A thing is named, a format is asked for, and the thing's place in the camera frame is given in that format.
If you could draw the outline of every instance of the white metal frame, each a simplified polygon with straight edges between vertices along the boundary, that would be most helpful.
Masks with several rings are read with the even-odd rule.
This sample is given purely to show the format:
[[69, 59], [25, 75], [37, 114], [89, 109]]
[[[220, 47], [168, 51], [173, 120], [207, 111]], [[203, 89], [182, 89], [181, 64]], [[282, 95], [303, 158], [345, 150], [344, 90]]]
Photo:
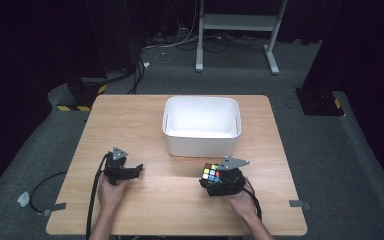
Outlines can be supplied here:
[[204, 0], [201, 0], [199, 10], [199, 35], [196, 50], [196, 71], [204, 70], [204, 51], [203, 33], [204, 29], [219, 30], [248, 30], [248, 31], [268, 31], [272, 32], [268, 45], [264, 45], [264, 53], [270, 65], [273, 75], [279, 74], [276, 60], [273, 55], [273, 47], [282, 23], [283, 13], [285, 12], [288, 0], [282, 0], [279, 12], [276, 16], [260, 15], [233, 15], [233, 14], [204, 14]]

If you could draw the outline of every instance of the power cord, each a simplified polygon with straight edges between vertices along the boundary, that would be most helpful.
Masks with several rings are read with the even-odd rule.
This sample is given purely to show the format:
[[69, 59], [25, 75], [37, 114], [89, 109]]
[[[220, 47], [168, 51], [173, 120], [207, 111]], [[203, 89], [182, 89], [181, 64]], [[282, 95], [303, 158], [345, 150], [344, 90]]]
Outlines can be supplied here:
[[127, 92], [127, 94], [136, 94], [138, 85], [139, 85], [140, 81], [142, 80], [143, 75], [145, 75], [145, 65], [144, 65], [142, 59], [139, 58], [138, 61], [136, 62], [136, 69], [134, 72], [133, 87]]
[[243, 190], [249, 194], [249, 196], [251, 196], [252, 200], [254, 201], [254, 205], [255, 205], [255, 208], [257, 210], [257, 216], [258, 218], [260, 218], [262, 220], [262, 211], [261, 211], [261, 207], [260, 207], [260, 202], [258, 201], [257, 197], [255, 196], [255, 190], [254, 188], [252, 187], [251, 183], [249, 182], [248, 179], [245, 178], [245, 181], [249, 184], [249, 186], [251, 187], [251, 191], [249, 191], [248, 189], [246, 189], [245, 187], [243, 188]]
[[43, 184], [45, 183], [46, 181], [48, 181], [49, 179], [51, 178], [54, 178], [56, 176], [59, 176], [59, 175], [62, 175], [62, 174], [67, 174], [67, 172], [59, 172], [59, 173], [56, 173], [50, 177], [47, 177], [46, 179], [42, 180], [39, 184], [36, 185], [36, 187], [33, 189], [32, 191], [32, 194], [30, 196], [30, 201], [29, 201], [29, 205], [30, 207], [35, 211], [37, 212], [39, 215], [44, 215], [45, 214], [45, 210], [42, 210], [42, 209], [39, 209], [37, 208], [34, 204], [33, 204], [33, 196], [34, 196], [34, 193], [36, 192], [36, 190]]
[[159, 60], [158, 59], [158, 57], [159, 56], [163, 56], [163, 55], [165, 55], [166, 53], [159, 53], [159, 54], [157, 54], [157, 55], [155, 55], [155, 57], [154, 57], [154, 59], [157, 61], [157, 62], [159, 62], [159, 63], [168, 63], [168, 62], [170, 62], [174, 57], [176, 57], [176, 45], [177, 45], [177, 41], [179, 40], [179, 37], [180, 37], [180, 20], [179, 20], [179, 16], [177, 16], [177, 24], [178, 24], [178, 26], [179, 26], [179, 29], [178, 29], [178, 34], [177, 34], [177, 38], [176, 38], [176, 41], [174, 42], [174, 44], [172, 45], [172, 51], [173, 51], [173, 54], [172, 54], [172, 56], [168, 59], [168, 60], [164, 60], [164, 61], [162, 61], [162, 60]]
[[86, 221], [86, 240], [90, 238], [90, 233], [91, 233], [91, 225], [92, 225], [92, 213], [93, 213], [93, 204], [95, 204], [95, 195], [96, 195], [96, 190], [98, 188], [98, 180], [99, 176], [102, 173], [102, 165], [104, 164], [105, 159], [108, 157], [108, 154], [105, 154], [104, 157], [102, 158], [101, 163], [99, 164], [98, 171], [95, 174], [95, 179], [93, 181], [93, 187], [92, 187], [92, 192], [90, 194], [90, 202], [89, 202], [89, 211], [87, 213], [87, 221]]

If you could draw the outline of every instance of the dark curtain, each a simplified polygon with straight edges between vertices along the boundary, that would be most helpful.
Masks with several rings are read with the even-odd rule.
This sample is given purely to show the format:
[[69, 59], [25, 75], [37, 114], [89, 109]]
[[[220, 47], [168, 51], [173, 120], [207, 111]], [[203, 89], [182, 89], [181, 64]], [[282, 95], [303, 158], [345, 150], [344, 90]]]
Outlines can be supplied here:
[[384, 170], [384, 1], [343, 1], [302, 89], [346, 93]]
[[[342, 0], [289, 0], [277, 40], [293, 42], [302, 39], [304, 44], [323, 40], [329, 30]], [[193, 23], [195, 1], [191, 0], [145, 0], [150, 36], [157, 32], [163, 35], [176, 34], [177, 16], [190, 29]], [[207, 0], [206, 13], [220, 14], [260, 14], [277, 15], [281, 0]], [[199, 13], [200, 1], [197, 1]], [[197, 33], [198, 16], [195, 20], [194, 31]], [[250, 36], [268, 38], [270, 33], [230, 31], [234, 36], [247, 34]]]
[[0, 0], [0, 177], [52, 107], [64, 83], [48, 48], [43, 1]]

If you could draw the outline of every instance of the white plastic bin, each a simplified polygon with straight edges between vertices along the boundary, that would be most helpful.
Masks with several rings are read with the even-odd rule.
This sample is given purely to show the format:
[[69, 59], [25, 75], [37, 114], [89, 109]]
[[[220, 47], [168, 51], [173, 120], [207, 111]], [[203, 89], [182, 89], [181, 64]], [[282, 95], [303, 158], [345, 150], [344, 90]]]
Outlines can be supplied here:
[[162, 128], [173, 156], [231, 156], [241, 134], [239, 105], [231, 98], [172, 97], [166, 102]]

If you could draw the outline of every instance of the black cable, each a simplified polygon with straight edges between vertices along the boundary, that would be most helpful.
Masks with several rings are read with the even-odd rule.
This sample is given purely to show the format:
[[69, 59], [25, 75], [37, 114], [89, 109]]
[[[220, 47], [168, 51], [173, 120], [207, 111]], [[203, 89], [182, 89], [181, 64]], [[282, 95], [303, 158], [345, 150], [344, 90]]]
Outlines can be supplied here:
[[251, 183], [248, 181], [248, 179], [245, 178], [245, 181], [249, 184], [249, 186], [251, 187], [251, 190], [252, 192], [250, 192], [248, 189], [246, 189], [245, 187], [243, 188], [243, 190], [249, 194], [249, 196], [251, 196], [252, 200], [254, 201], [254, 205], [255, 205], [255, 208], [257, 210], [257, 216], [258, 218], [260, 218], [261, 220], [263, 220], [262, 218], [262, 211], [261, 211], [261, 206], [260, 206], [260, 202], [258, 201], [257, 197], [255, 196], [255, 191], [254, 191], [254, 188], [252, 187]]
[[176, 40], [171, 40], [169, 38], [166, 38], [166, 37], [160, 37], [162, 39], [164, 39], [164, 41], [159, 41], [159, 42], [155, 42], [156, 45], [151, 45], [151, 43], [153, 42], [150, 42], [149, 44], [146, 44], [144, 49], [150, 49], [150, 48], [157, 48], [157, 47], [169, 47], [170, 45], [181, 45], [181, 44], [184, 44], [184, 43], [189, 43], [189, 42], [192, 42], [192, 41], [188, 41], [188, 39], [192, 39], [191, 36], [186, 36], [186, 37], [180, 37], [178, 36], [178, 39], [177, 41]]
[[230, 46], [230, 40], [224, 34], [221, 34], [221, 36], [211, 37], [209, 39], [212, 40], [212, 42], [215, 42], [215, 43], [220, 43], [220, 44], [227, 43], [227, 44], [225, 44], [225, 47], [223, 49], [218, 50], [218, 51], [213, 51], [213, 50], [210, 50], [208, 48], [202, 47], [207, 52], [210, 52], [210, 53], [222, 53], [222, 52], [226, 51], [229, 48], [229, 46]]
[[162, 35], [157, 35], [153, 37], [153, 39], [148, 39], [147, 42], [145, 43], [145, 47], [153, 47], [155, 46], [154, 44], [160, 45], [160, 44], [170, 44], [170, 43], [173, 43], [171, 39]]
[[[234, 43], [235, 41], [243, 41], [243, 40], [244, 39], [242, 39], [242, 38], [232, 39], [232, 40], [230, 40], [230, 46], [233, 46], [233, 47], [254, 47], [254, 46], [258, 46], [258, 45], [263, 45], [268, 41], [268, 39], [255, 38], [255, 39], [250, 39], [250, 43], [247, 43], [247, 44]], [[263, 41], [260, 43], [254, 44], [257, 40], [263, 40]]]
[[54, 174], [54, 175], [52, 175], [52, 176], [50, 176], [50, 177], [47, 177], [46, 179], [44, 179], [44, 180], [42, 180], [38, 185], [36, 185], [36, 187], [33, 189], [33, 191], [32, 191], [32, 194], [31, 194], [31, 196], [30, 196], [30, 201], [29, 201], [29, 205], [30, 205], [30, 207], [34, 210], [34, 211], [36, 211], [36, 212], [38, 212], [38, 213], [40, 213], [40, 214], [43, 214], [43, 210], [41, 210], [41, 209], [39, 209], [39, 208], [37, 208], [34, 204], [33, 204], [33, 195], [34, 195], [34, 193], [36, 192], [36, 190], [43, 184], [43, 183], [45, 183], [46, 181], [48, 181], [49, 179], [51, 179], [51, 178], [53, 178], [53, 177], [56, 177], [56, 176], [58, 176], [58, 175], [62, 175], [62, 174], [66, 174], [67, 172], [65, 171], [65, 172], [59, 172], [59, 173], [56, 173], [56, 174]]
[[102, 173], [102, 170], [101, 170], [102, 165], [104, 164], [104, 161], [107, 158], [108, 154], [109, 153], [105, 154], [104, 157], [102, 158], [102, 161], [99, 164], [98, 171], [96, 172], [96, 175], [95, 175], [95, 180], [93, 181], [92, 193], [90, 194], [89, 211], [87, 213], [86, 239], [89, 239], [89, 237], [90, 237], [91, 225], [92, 225], [93, 204], [95, 203], [95, 195], [96, 195], [96, 190], [98, 188], [98, 180], [99, 180], [99, 176]]
[[143, 76], [145, 75], [145, 65], [144, 65], [142, 59], [139, 58], [138, 61], [140, 61], [140, 64], [138, 62], [136, 62], [136, 71], [139, 71], [139, 76], [136, 78], [136, 71], [135, 71], [135, 79], [133, 81], [134, 85], [127, 92], [127, 94], [136, 94], [137, 87], [138, 87], [140, 81], [142, 80]]
[[[192, 45], [192, 47], [191, 48], [181, 48], [180, 47], [181, 45]], [[196, 51], [196, 42], [193, 41], [193, 42], [185, 42], [182, 44], [176, 44], [176, 48], [183, 50], [183, 51]]]

